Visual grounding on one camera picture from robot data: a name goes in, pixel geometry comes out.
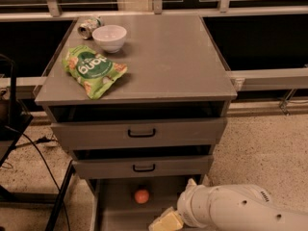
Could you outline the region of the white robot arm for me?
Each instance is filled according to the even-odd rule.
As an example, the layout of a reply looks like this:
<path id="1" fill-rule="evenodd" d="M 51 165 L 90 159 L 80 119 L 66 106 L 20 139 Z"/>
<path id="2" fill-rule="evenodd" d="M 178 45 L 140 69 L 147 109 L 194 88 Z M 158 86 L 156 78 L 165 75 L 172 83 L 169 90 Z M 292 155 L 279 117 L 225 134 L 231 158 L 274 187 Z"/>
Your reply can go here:
<path id="1" fill-rule="evenodd" d="M 308 231 L 308 215 L 274 206 L 256 185 L 208 187 L 188 181 L 175 208 L 166 209 L 149 231 Z"/>

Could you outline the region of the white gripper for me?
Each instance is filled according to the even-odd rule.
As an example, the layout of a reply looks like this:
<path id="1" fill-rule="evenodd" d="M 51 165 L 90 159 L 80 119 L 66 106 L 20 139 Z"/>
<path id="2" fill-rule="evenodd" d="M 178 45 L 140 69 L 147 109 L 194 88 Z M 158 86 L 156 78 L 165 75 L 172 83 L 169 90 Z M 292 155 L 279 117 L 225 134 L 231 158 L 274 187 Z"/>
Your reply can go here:
<path id="1" fill-rule="evenodd" d="M 183 228 L 184 222 L 190 227 L 205 228 L 210 226 L 212 224 L 209 214 L 210 193 L 209 187 L 196 185 L 196 182 L 190 178 L 177 201 L 177 211 L 173 207 L 167 208 L 153 220 L 148 230 L 178 231 Z"/>

